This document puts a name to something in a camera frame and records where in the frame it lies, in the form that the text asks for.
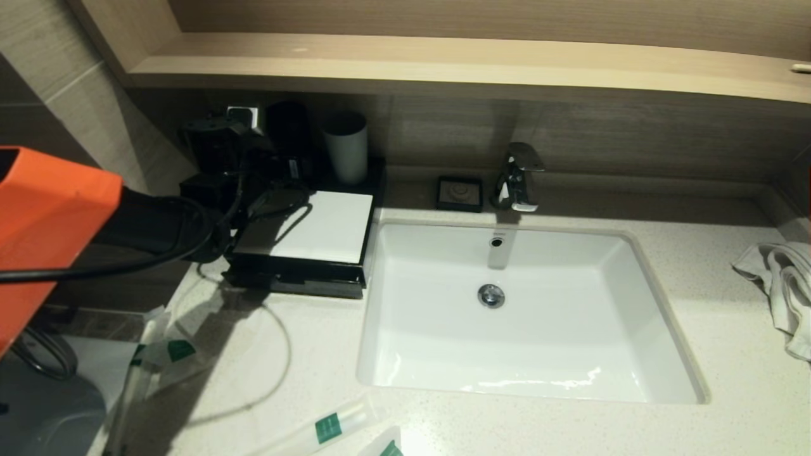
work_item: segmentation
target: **white cup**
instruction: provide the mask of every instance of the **white cup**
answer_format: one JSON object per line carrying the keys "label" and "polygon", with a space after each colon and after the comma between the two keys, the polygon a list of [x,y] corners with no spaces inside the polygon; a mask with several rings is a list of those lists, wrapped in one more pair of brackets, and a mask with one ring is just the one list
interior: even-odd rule
{"label": "white cup", "polygon": [[338,180],[347,185],[363,182],[368,155],[366,119],[358,113],[340,112],[328,118],[321,131]]}

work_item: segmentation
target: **soap dish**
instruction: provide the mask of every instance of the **soap dish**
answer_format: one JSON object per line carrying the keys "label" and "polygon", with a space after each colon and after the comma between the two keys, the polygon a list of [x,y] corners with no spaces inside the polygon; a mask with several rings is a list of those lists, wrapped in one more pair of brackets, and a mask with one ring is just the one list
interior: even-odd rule
{"label": "soap dish", "polygon": [[436,208],[482,212],[482,179],[440,176],[436,184]]}

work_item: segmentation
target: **white sink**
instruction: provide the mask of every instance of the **white sink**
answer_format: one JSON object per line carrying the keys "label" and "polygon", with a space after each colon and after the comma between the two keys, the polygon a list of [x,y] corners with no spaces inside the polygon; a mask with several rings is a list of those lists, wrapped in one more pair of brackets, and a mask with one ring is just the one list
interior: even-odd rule
{"label": "white sink", "polygon": [[[503,239],[499,247],[491,240]],[[639,253],[616,234],[387,224],[358,378],[485,394],[700,403]],[[501,307],[480,302],[498,286]]]}

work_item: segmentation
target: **white quartz countertop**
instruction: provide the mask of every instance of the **white quartz countertop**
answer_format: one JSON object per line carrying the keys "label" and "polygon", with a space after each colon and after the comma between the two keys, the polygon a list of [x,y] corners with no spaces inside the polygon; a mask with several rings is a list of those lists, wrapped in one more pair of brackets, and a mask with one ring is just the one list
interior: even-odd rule
{"label": "white quartz countertop", "polygon": [[[783,351],[765,295],[732,271],[750,244],[782,242],[754,203],[553,192],[521,227],[633,236],[665,293],[708,403],[662,405],[526,398],[361,385],[355,369],[366,300],[219,286],[223,260],[192,267],[169,310],[213,368],[168,389],[131,425],[128,454],[247,455],[374,390],[383,422],[319,456],[356,455],[401,427],[406,456],[807,455],[809,366]],[[381,221],[493,226],[492,213],[383,210]],[[287,356],[291,354],[289,366]]]}

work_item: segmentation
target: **faucet handle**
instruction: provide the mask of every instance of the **faucet handle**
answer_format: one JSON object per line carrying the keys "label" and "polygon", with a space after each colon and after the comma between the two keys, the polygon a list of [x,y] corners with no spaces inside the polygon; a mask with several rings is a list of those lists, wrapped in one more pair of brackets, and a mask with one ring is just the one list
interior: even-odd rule
{"label": "faucet handle", "polygon": [[521,171],[544,171],[543,161],[535,148],[527,143],[510,143],[507,146],[507,161],[515,163]]}

